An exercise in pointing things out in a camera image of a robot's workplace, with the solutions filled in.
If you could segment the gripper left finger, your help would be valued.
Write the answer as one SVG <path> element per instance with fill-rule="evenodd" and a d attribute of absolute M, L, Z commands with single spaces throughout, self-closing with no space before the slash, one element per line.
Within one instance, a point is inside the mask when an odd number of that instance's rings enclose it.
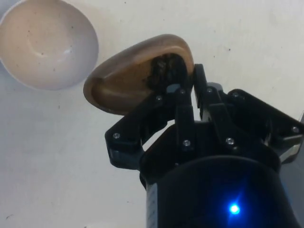
<path fill-rule="evenodd" d="M 195 123 L 191 90 L 173 84 L 150 94 L 105 133 L 110 163 L 115 167 L 138 167 L 143 144 L 170 120 L 176 126 L 174 144 L 182 154 L 192 154 Z"/>

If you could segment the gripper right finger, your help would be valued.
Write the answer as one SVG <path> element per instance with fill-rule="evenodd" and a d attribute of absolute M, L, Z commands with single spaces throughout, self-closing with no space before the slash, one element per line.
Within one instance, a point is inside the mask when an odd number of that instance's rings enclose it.
<path fill-rule="evenodd" d="M 200 118 L 210 122 L 218 144 L 232 155 L 265 164 L 293 162 L 304 143 L 304 125 L 241 89 L 225 93 L 207 82 L 195 64 L 193 85 Z"/>

